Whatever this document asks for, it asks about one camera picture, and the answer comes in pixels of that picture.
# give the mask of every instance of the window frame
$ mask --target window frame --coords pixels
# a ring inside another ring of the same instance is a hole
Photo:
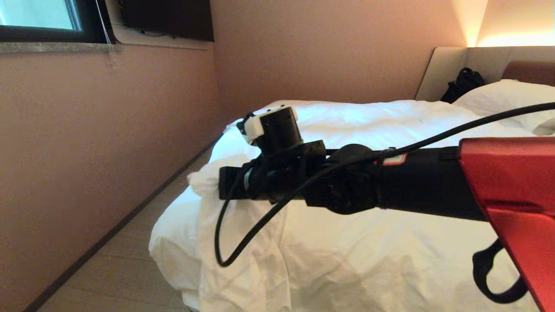
[[[111,32],[111,24],[104,0],[65,0],[68,7],[69,19],[74,27],[79,17],[80,31],[73,29],[43,28],[27,26],[0,25],[0,42],[80,42],[80,43],[108,43],[104,34],[104,26]]]

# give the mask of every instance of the wrinkled sheet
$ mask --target wrinkled sheet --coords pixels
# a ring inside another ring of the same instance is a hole
[[[443,102],[400,100],[349,104],[291,104],[305,142],[327,148],[350,143],[385,149],[414,143],[478,118]],[[531,133],[501,124],[468,130],[428,147],[458,145],[464,137],[523,137]],[[472,279],[472,254],[496,238],[485,222],[371,209],[337,215],[325,208],[289,203],[251,241],[236,262],[218,267],[214,229],[221,209],[218,170],[259,154],[234,124],[213,149],[210,163],[189,176],[188,188],[160,217],[150,254],[184,302],[201,311],[535,311],[527,294],[513,304],[489,301]],[[227,258],[269,209],[240,200],[228,207],[220,234]],[[505,251],[488,276],[504,291],[518,278]]]

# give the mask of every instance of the white pillow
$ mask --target white pillow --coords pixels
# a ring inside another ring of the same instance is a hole
[[[555,87],[503,79],[469,91],[453,105],[467,108],[480,116],[496,114],[534,104],[555,102]],[[555,110],[513,117],[535,134],[555,133]]]

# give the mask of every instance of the backpack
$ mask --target backpack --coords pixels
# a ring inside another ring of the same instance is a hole
[[[485,85],[486,82],[479,72],[475,72],[468,67],[464,67],[458,73],[457,80],[448,83],[449,89],[441,97],[442,102],[453,103],[459,97],[472,89]]]

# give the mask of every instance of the floor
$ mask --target floor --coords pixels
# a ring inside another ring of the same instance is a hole
[[[187,175],[208,162],[211,148],[165,188],[79,269],[39,312],[189,311],[149,256],[152,227],[188,186]]]

